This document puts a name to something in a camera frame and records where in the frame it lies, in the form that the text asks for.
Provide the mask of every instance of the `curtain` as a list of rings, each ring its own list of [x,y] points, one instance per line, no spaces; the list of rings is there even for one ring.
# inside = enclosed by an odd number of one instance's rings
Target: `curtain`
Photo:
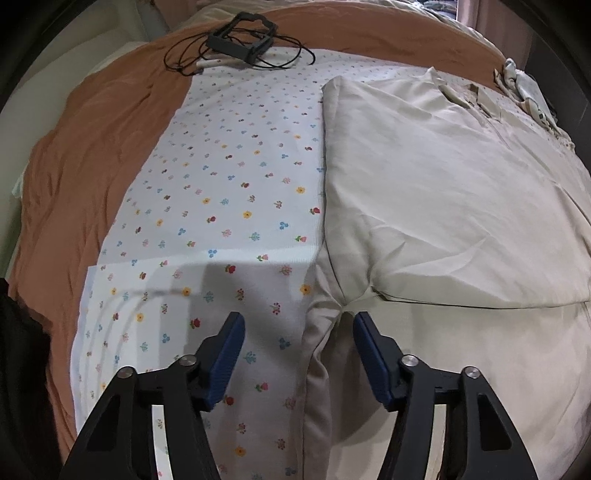
[[[493,42],[517,68],[525,67],[534,32],[501,0],[459,0],[457,19]]]

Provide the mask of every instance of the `metal screw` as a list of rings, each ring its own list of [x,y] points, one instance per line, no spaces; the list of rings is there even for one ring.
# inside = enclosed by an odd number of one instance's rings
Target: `metal screw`
[[[190,367],[191,365],[195,365],[197,363],[197,358],[195,355],[183,355],[178,359],[178,362],[184,367]]]
[[[478,378],[480,376],[480,370],[478,370],[476,367],[466,367],[464,372],[470,378]]]
[[[416,367],[418,365],[418,358],[414,355],[404,355],[402,357],[402,363],[407,367]]]
[[[117,372],[117,376],[119,378],[129,378],[133,374],[134,374],[134,369],[131,367],[120,368],[119,371]]]

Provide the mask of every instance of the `white sheet with flower pattern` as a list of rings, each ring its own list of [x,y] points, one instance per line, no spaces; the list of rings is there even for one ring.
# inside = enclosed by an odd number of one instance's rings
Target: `white sheet with flower pattern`
[[[118,368],[164,368],[237,310],[245,345],[228,396],[205,416],[214,457],[228,478],[299,476],[294,392],[323,240],[321,88],[337,75],[425,72],[316,54],[313,66],[304,57],[286,71],[217,67],[193,78],[87,278],[72,352],[78,429]],[[157,462],[170,479],[156,412]]]

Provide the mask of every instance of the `beige duvet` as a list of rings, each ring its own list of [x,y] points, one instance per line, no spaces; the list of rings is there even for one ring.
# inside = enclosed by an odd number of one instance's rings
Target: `beige duvet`
[[[326,244],[304,344],[314,352],[307,415],[333,437],[304,431],[308,446],[332,449],[329,465],[321,448],[304,451],[306,478],[375,479],[394,421],[373,399],[342,312],[369,311],[432,367],[478,366],[540,480],[560,478],[584,444],[591,179],[500,100],[455,90],[434,69],[324,87]]]

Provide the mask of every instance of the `orange blanket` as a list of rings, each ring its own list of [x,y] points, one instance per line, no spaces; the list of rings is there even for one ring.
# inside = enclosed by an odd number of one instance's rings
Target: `orange blanket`
[[[504,62],[452,27],[394,8],[329,1],[265,15],[281,34],[310,48],[434,66],[491,88],[493,70]],[[88,77],[31,155],[11,295],[51,335],[48,390],[63,458],[76,438],[70,350],[86,270],[96,264],[126,189],[189,88],[190,79],[164,70],[164,53],[215,26],[168,35]]]

